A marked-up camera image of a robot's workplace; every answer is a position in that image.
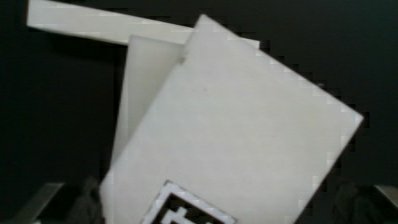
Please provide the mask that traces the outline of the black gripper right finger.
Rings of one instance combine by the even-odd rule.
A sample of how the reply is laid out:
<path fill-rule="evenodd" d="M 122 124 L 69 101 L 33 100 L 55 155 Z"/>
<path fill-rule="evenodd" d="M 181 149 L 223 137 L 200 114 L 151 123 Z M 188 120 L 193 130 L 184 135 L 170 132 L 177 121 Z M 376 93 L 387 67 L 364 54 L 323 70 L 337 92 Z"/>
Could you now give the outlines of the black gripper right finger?
<path fill-rule="evenodd" d="M 398 186 L 337 185 L 332 224 L 398 224 Z"/>

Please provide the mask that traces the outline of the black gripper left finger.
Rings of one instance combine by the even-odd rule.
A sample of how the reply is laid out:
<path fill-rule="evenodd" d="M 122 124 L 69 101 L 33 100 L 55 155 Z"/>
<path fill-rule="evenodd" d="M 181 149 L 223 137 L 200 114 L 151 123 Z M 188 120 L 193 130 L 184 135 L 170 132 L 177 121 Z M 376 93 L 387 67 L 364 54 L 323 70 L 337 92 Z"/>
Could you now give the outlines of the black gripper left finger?
<path fill-rule="evenodd" d="M 97 180 L 88 177 L 80 185 L 46 183 L 10 224 L 104 224 Z"/>

